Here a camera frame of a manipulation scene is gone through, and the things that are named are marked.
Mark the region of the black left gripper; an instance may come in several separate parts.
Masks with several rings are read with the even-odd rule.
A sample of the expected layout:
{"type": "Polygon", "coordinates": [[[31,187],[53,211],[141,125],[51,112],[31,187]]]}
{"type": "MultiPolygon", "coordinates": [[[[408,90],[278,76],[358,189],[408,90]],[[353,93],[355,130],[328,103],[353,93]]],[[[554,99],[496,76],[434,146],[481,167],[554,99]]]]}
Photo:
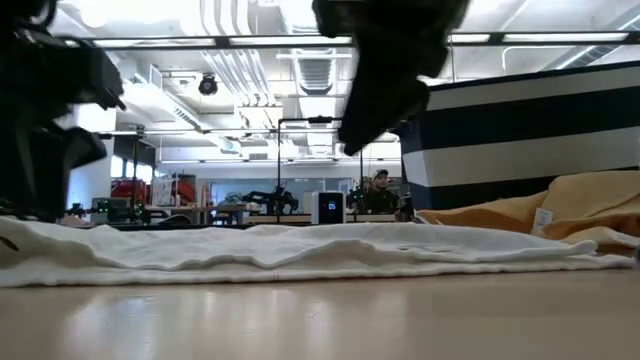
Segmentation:
{"type": "Polygon", "coordinates": [[[107,150],[95,133],[64,128],[57,120],[72,104],[124,110],[123,94],[118,68],[93,42],[61,48],[17,31],[2,33],[1,213],[44,221],[62,217],[71,171],[104,159],[107,150]]]}

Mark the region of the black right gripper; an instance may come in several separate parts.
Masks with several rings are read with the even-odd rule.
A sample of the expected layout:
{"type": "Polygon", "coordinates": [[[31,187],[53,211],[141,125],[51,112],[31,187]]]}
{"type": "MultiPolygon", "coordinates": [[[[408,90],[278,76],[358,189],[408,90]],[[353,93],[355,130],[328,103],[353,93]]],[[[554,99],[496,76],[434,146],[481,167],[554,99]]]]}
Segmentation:
{"type": "Polygon", "coordinates": [[[358,51],[338,131],[345,154],[356,154],[425,110],[429,87],[415,82],[393,97],[395,78],[438,76],[449,55],[447,38],[469,5],[469,0],[313,0],[319,33],[349,35],[358,51]]]}

